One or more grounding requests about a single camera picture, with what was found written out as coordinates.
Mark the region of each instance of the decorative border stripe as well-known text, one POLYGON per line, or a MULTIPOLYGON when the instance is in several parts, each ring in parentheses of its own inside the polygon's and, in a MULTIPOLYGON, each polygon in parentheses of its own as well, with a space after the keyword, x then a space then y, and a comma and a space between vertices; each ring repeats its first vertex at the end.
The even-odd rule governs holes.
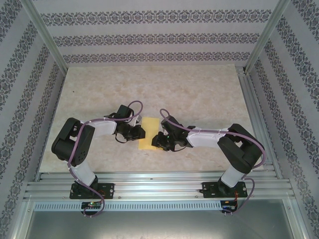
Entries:
POLYGON ((292 0, 304 22, 312 31, 316 41, 319 41, 319 7, 313 0, 292 0))
POLYGON ((23 33, 19 44, 16 46, 12 57, 7 64, 7 68, 0 78, 0 111, 2 106, 6 103, 8 94, 11 92, 12 84, 16 81, 16 78, 21 70, 22 64, 25 61, 27 54, 34 42, 37 35, 37 31, 32 21, 28 24, 26 30, 23 33))
POLYGON ((29 80, 26 84, 23 94, 19 101, 17 110, 14 112, 14 117, 10 123, 10 129, 8 129, 8 134, 4 137, 4 143, 0 149, 0 179, 2 179, 3 174, 6 170, 6 165, 11 157, 11 152, 15 146, 16 140, 19 136, 22 124, 24 122, 27 111, 30 107, 34 92, 40 80, 41 74, 45 63, 49 57, 49 50, 44 45, 40 51, 38 59, 34 64, 34 68, 31 72, 29 80))
POLYGON ((16 16, 22 9, 19 0, 8 0, 4 3, 0 10, 0 42, 3 41, 6 33, 11 28, 16 16))
POLYGON ((319 145, 315 142, 313 131, 309 128, 307 118, 304 116, 301 105, 298 103, 296 94, 294 93, 292 84, 290 83, 284 67, 276 53, 272 42, 269 40, 265 45, 265 52, 277 77, 278 83, 281 86, 283 95, 287 101, 295 124, 301 134, 301 139, 304 141, 306 151, 309 154, 309 159, 312 161, 313 167, 316 169, 316 174, 319 173, 319 145))
POLYGON ((95 36, 58 36, 54 41, 62 46, 106 46, 142 44, 255 44, 258 33, 186 33, 186 34, 132 34, 95 36))
POLYGON ((265 73, 265 69, 259 58, 255 63, 255 68, 256 68, 259 80, 261 82, 261 85, 263 87, 265 96, 267 98, 270 111, 273 115, 273 120, 278 130, 278 134, 282 142, 283 149, 286 153, 287 160, 290 164, 292 174, 295 177, 295 181, 297 182, 297 188, 300 190, 300 196, 305 205, 307 216, 309 220, 312 222, 311 226, 314 227, 315 235, 319 237, 319 222, 318 222, 319 212, 317 211, 317 207, 315 206, 316 204, 315 204, 314 197, 311 195, 309 184, 305 180, 303 169, 299 165, 300 163, 295 153, 293 143, 290 140, 290 136, 287 131, 285 121, 283 120, 282 113, 278 107, 274 92, 272 91, 268 77, 265 73))
POLYGON ((246 61, 250 52, 169 52, 63 55, 66 63, 154 61, 246 61))
POLYGON ((277 31, 284 41, 294 65, 299 71, 305 86, 307 87, 310 97, 314 100, 317 111, 319 111, 319 82, 318 75, 314 72, 310 61, 306 57, 303 48, 300 46, 296 35, 291 30, 285 17, 282 17, 277 24, 277 31))
MULTIPOLYGON (((6 233, 8 232, 9 225, 12 220, 13 211, 16 208, 16 202, 19 198, 19 194, 21 192, 21 187, 23 185, 23 181, 27 174, 27 170, 29 167, 29 162, 31 160, 33 154, 33 148, 36 144, 36 140, 38 138, 40 128, 43 123, 43 119, 45 117, 46 109, 49 104, 49 100, 51 94, 53 92, 54 84, 57 80, 57 75, 59 73, 59 67, 56 63, 54 63, 53 68, 51 70, 49 79, 47 81, 45 90, 43 92, 41 102, 39 104, 38 111, 34 117, 33 125, 30 130, 30 134, 28 136, 28 140, 26 146, 24 148, 23 154, 21 156, 21 160, 19 162, 19 167, 16 169, 16 173, 14 176, 14 180, 12 182, 12 186, 10 188, 10 194, 8 195, 8 200, 4 204, 4 210, 2 211, 2 217, 0 219, 0 238, 5 238, 6 233)), ((63 83, 61 84, 59 94, 61 93, 63 83)), ((54 112, 58 104, 58 99, 55 102, 54 112)), ((52 124, 54 112, 52 113, 50 124, 52 124)))
POLYGON ((190 23, 190 22, 266 22, 271 10, 162 10, 66 12, 41 14, 47 26, 190 23))

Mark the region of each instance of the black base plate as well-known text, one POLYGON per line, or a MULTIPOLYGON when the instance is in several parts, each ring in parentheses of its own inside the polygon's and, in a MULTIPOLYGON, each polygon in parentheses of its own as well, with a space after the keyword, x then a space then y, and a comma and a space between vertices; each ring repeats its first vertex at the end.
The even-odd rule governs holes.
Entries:
POLYGON ((244 182, 238 182, 231 193, 224 195, 218 190, 217 182, 203 182, 203 189, 199 192, 203 194, 204 198, 234 198, 235 191, 238 193, 238 198, 247 198, 246 184, 244 182))
MULTIPOLYGON (((93 196, 87 195, 85 193, 79 193, 77 183, 73 183, 70 191, 70 199, 99 199, 97 194, 93 196)), ((98 190, 104 197, 104 199, 113 199, 114 194, 114 183, 98 183, 98 190)))

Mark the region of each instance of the yellow block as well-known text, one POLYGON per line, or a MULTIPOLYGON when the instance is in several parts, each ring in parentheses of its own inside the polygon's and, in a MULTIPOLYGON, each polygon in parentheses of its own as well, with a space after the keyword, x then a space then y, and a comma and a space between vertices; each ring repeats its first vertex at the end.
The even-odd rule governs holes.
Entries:
POLYGON ((159 149, 152 146, 152 139, 159 133, 159 124, 160 120, 158 118, 142 118, 142 128, 145 130, 145 138, 139 140, 139 149, 159 149))

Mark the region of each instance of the wall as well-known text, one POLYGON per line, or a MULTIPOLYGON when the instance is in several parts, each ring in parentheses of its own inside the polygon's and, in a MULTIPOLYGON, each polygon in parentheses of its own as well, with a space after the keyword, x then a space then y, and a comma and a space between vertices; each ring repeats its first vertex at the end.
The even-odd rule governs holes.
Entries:
POLYGON ((35 0, 69 66, 245 66, 278 0, 35 0))
POLYGON ((285 178, 319 238, 319 0, 292 0, 251 79, 285 178))
POLYGON ((0 0, 0 239, 34 180, 64 77, 17 0, 0 0))

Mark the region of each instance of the marble floor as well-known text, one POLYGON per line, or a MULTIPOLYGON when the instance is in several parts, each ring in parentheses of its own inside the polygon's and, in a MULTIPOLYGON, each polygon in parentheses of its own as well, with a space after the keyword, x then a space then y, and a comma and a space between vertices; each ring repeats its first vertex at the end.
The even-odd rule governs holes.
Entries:
MULTIPOLYGON (((234 65, 71 67, 50 131, 40 172, 67 172, 51 146, 69 117, 100 118, 133 100, 144 104, 142 116, 161 118, 166 108, 184 126, 227 128, 239 123, 253 133, 234 65)), ((132 105, 135 112, 139 104, 132 105)), ((181 152, 138 150, 114 135, 92 140, 86 158, 95 172, 223 171, 229 162, 218 148, 181 152)))

